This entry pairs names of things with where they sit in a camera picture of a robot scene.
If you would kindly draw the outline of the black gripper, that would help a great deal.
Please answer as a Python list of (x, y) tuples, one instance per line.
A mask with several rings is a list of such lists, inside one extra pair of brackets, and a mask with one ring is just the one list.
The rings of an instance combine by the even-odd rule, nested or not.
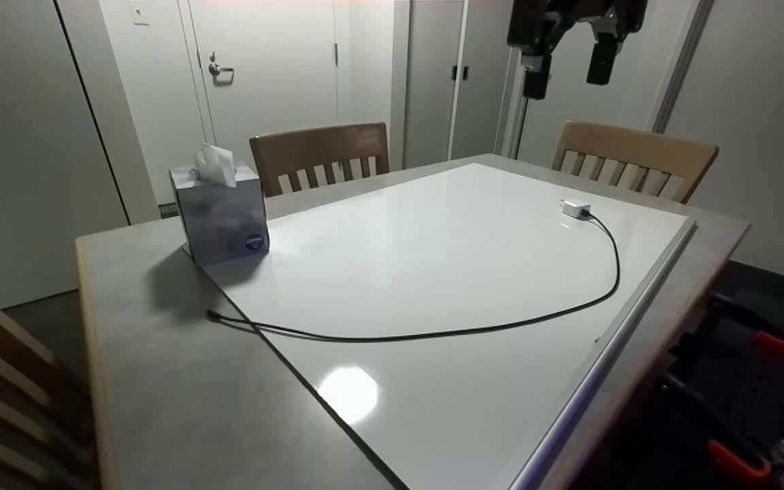
[[(566, 31), (586, 23), (597, 39), (588, 66), (588, 85), (608, 85), (619, 57), (619, 42), (645, 23), (648, 0), (515, 0), (510, 16), (510, 47), (555, 47)], [(541, 102), (550, 81), (547, 51), (526, 50), (522, 96)]]

